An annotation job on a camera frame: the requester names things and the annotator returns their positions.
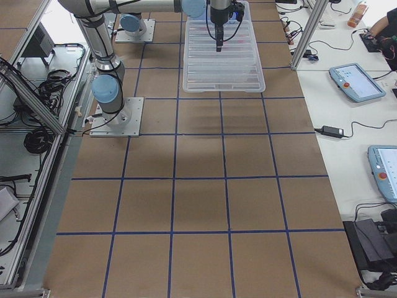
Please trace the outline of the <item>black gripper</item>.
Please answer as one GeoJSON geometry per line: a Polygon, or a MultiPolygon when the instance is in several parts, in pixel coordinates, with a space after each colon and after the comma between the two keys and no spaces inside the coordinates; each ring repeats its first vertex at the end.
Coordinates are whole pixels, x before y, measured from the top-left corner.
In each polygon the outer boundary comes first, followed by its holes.
{"type": "Polygon", "coordinates": [[[244,16],[245,6],[238,1],[210,1],[210,20],[215,26],[216,51],[223,47],[223,26],[236,13],[236,20],[241,22],[244,16]]]}

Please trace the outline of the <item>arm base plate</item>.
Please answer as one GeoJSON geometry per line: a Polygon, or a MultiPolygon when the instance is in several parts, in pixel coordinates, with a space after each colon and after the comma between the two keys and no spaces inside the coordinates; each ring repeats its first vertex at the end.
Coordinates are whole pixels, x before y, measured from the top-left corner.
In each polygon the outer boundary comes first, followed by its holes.
{"type": "Polygon", "coordinates": [[[121,19],[116,32],[116,43],[151,43],[154,37],[154,19],[121,19]]]}
{"type": "Polygon", "coordinates": [[[91,137],[138,137],[140,134],[143,97],[125,97],[123,110],[113,119],[102,114],[92,121],[91,137]]]}

